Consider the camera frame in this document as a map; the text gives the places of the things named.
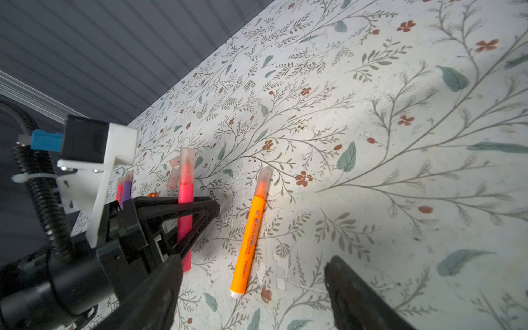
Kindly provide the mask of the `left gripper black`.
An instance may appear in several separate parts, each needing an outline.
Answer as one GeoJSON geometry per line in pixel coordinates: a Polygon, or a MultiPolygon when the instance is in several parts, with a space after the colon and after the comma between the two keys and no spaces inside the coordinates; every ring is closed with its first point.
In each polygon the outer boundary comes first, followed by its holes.
{"type": "Polygon", "coordinates": [[[113,294],[128,297],[96,328],[170,329],[182,285],[182,258],[219,216],[220,205],[209,197],[191,203],[176,197],[136,197],[123,206],[117,201],[104,206],[96,256],[113,294]],[[192,217],[192,228],[181,239],[162,235],[171,255],[164,262],[155,238],[165,222],[187,216],[192,217]]]}

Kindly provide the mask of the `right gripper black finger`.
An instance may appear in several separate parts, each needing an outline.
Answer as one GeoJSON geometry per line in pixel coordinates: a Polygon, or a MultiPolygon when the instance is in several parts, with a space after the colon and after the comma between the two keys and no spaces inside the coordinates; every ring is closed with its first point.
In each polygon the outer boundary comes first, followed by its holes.
{"type": "Polygon", "coordinates": [[[324,267],[327,288],[337,329],[412,329],[340,257],[324,267]]]}

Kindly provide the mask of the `pink marker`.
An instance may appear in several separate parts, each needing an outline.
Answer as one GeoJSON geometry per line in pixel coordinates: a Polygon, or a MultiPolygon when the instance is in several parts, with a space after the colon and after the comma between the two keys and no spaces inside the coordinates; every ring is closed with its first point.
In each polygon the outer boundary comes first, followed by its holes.
{"type": "Polygon", "coordinates": [[[124,191],[124,181],[125,181],[124,177],[119,177],[117,180],[115,199],[119,203],[120,207],[122,207],[122,194],[124,191]]]}
{"type": "MultiPolygon", "coordinates": [[[[179,185],[179,204],[192,203],[194,200],[194,185],[179,185]]],[[[177,242],[179,243],[193,228],[193,216],[180,217],[177,226],[177,242]]],[[[182,261],[183,272],[186,273],[191,270],[192,256],[186,256],[182,261]]]]}

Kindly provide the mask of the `purple marker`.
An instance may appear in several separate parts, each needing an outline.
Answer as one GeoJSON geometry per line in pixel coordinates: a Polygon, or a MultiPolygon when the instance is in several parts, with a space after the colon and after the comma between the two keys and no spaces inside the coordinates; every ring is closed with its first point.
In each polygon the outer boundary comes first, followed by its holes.
{"type": "Polygon", "coordinates": [[[124,180],[123,180],[123,189],[122,189],[121,202],[125,202],[125,201],[131,199],[132,185],[133,185],[133,171],[132,170],[130,170],[130,171],[128,170],[125,173],[124,180]]]}

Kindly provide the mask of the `orange marker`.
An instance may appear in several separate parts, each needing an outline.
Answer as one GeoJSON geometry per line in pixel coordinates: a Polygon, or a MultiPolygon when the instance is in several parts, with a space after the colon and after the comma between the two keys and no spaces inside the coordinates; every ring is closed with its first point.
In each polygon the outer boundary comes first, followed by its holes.
{"type": "Polygon", "coordinates": [[[255,195],[252,200],[247,226],[230,286],[230,295],[232,298],[241,299],[246,293],[264,208],[265,198],[255,195]]]}

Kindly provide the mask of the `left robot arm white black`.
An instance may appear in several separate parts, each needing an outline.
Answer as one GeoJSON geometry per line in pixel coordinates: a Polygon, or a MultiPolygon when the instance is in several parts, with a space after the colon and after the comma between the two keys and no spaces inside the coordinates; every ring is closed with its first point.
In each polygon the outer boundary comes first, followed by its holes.
{"type": "Polygon", "coordinates": [[[70,263],[48,248],[1,268],[1,328],[56,329],[93,320],[99,302],[118,308],[100,329],[170,329],[183,278],[183,260],[219,215],[209,197],[137,197],[103,209],[101,246],[73,238],[70,263]]]}

